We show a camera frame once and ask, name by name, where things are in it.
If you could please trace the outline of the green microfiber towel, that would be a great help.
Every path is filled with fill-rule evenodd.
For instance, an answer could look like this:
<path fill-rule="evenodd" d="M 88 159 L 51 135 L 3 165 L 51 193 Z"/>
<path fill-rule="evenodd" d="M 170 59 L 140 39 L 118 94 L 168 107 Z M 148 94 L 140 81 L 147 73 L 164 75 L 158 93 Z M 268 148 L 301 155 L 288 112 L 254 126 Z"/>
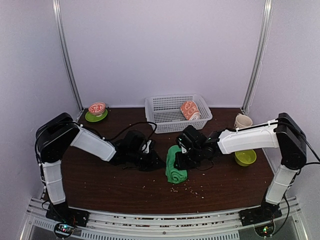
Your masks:
<path fill-rule="evenodd" d="M 175 168 L 176 153 L 181 153 L 178 145 L 173 145 L 168 149 L 166 154 L 165 175 L 167 181 L 172 184 L 180 184 L 188 178 L 187 170 L 178 170 Z"/>

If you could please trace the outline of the orange rabbit pattern towel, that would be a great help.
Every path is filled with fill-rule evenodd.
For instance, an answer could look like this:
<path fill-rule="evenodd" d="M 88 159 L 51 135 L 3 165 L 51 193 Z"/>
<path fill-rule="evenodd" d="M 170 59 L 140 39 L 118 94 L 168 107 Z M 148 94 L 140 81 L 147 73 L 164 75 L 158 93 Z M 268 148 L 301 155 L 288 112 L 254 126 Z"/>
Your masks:
<path fill-rule="evenodd" d="M 185 119 L 188 121 L 195 121 L 201 118 L 201 113 L 198 109 L 198 106 L 192 100 L 185 101 L 181 105 L 180 111 L 182 112 Z"/>

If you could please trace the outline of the white plastic mesh basket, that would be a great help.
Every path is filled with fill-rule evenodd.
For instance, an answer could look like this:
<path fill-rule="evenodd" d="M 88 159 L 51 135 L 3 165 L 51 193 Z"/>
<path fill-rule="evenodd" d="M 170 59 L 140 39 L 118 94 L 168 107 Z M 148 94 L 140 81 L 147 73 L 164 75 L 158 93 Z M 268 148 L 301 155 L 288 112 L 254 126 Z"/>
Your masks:
<path fill-rule="evenodd" d="M 193 101 L 200 113 L 200 118 L 188 120 L 181 111 L 181 106 Z M 181 132 L 191 125 L 197 130 L 203 129 L 208 121 L 213 118 L 207 103 L 199 94 L 176 94 L 147 97 L 144 101 L 145 118 L 153 122 L 156 134 Z"/>

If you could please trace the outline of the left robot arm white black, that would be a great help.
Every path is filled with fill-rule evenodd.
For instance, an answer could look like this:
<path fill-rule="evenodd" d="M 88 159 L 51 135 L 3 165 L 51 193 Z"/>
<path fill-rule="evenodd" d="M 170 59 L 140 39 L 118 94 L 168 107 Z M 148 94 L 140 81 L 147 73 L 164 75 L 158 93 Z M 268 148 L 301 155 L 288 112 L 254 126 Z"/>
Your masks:
<path fill-rule="evenodd" d="M 53 215 L 61 222 L 72 218 L 63 187 L 61 163 L 69 147 L 92 154 L 114 166 L 131 163 L 150 172 L 166 166 L 154 149 L 155 141 L 138 130 L 126 127 L 124 138 L 106 139 L 93 128 L 75 122 L 63 112 L 41 126 L 35 134 L 34 151 L 41 180 L 47 190 Z"/>

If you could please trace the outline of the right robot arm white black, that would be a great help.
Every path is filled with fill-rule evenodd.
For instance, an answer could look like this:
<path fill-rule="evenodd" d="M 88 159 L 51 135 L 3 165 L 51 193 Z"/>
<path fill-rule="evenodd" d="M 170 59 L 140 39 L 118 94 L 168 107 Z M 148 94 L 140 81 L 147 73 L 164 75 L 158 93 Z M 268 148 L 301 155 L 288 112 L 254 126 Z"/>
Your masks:
<path fill-rule="evenodd" d="M 286 191 L 307 163 L 306 135 L 285 112 L 266 123 L 226 128 L 213 131 L 209 136 L 189 125 L 176 138 L 176 143 L 180 151 L 174 155 L 173 166 L 178 170 L 196 168 L 202 160 L 210 160 L 217 154 L 278 148 L 281 153 L 280 166 L 256 210 L 256 216 L 261 221 L 268 220 L 279 209 Z"/>

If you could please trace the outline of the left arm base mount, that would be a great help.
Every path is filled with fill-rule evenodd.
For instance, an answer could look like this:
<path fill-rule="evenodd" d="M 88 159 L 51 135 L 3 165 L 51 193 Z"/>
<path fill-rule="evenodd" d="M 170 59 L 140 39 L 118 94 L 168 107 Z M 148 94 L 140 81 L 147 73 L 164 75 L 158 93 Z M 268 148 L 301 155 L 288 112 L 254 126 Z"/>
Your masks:
<path fill-rule="evenodd" d="M 86 227 L 90 213 L 85 210 L 70 209 L 68 216 L 62 217 L 53 208 L 48 208 L 45 217 L 57 223 L 53 227 L 53 233 L 59 239 L 69 238 L 77 227 Z"/>

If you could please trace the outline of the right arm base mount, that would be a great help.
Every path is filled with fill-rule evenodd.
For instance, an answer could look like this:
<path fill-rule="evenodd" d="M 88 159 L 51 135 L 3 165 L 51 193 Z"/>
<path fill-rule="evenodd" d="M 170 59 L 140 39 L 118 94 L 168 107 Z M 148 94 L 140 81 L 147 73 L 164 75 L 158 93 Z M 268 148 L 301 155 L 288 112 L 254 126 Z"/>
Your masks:
<path fill-rule="evenodd" d="M 262 238 L 271 237 L 276 231 L 275 219 L 282 216 L 281 210 L 263 209 L 261 206 L 247 208 L 239 212 L 243 227 L 254 226 L 255 233 Z"/>

